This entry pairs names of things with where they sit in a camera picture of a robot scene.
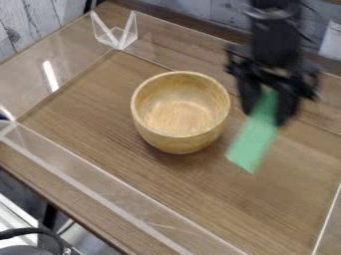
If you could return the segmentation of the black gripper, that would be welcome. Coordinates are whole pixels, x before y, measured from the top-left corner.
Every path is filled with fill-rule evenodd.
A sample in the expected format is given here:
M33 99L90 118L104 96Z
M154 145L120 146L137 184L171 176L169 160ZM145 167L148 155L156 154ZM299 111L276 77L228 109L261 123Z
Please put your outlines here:
M296 114L299 97L308 100L319 98L319 66L310 61L299 60L286 68L265 67L252 59L245 46L225 46L223 52L227 58L224 71L236 77L243 112L251 114L261 96L260 84L264 84L277 90L275 124L282 127Z

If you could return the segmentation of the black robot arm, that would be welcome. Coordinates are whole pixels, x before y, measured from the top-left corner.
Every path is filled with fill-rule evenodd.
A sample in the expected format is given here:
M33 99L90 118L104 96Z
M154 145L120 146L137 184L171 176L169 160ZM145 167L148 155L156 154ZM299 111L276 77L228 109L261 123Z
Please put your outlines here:
M233 76L240 106L249 114L265 88L276 94L273 123L282 127L295 116L299 102L319 96L318 65L302 56L302 0L248 0L244 16L245 46L225 47L224 72Z

